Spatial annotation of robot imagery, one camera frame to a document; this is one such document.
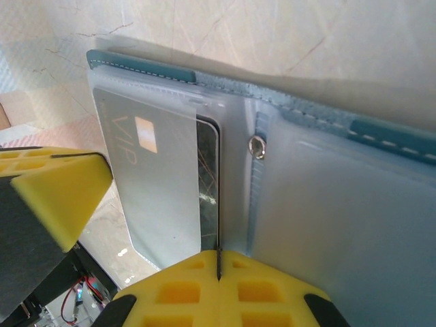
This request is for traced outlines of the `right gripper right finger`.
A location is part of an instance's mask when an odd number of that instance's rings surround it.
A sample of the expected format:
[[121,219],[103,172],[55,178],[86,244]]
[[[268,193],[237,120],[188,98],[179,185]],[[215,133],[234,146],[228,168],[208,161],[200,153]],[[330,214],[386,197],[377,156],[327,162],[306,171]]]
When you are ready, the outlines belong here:
[[343,326],[321,289],[235,251],[217,252],[220,326]]

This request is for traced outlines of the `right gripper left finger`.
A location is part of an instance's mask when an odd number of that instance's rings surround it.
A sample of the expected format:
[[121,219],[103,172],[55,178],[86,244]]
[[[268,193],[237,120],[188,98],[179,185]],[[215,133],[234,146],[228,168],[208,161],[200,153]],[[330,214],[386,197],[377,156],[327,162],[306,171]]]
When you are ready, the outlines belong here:
[[202,251],[119,291],[99,326],[218,326],[217,252]]

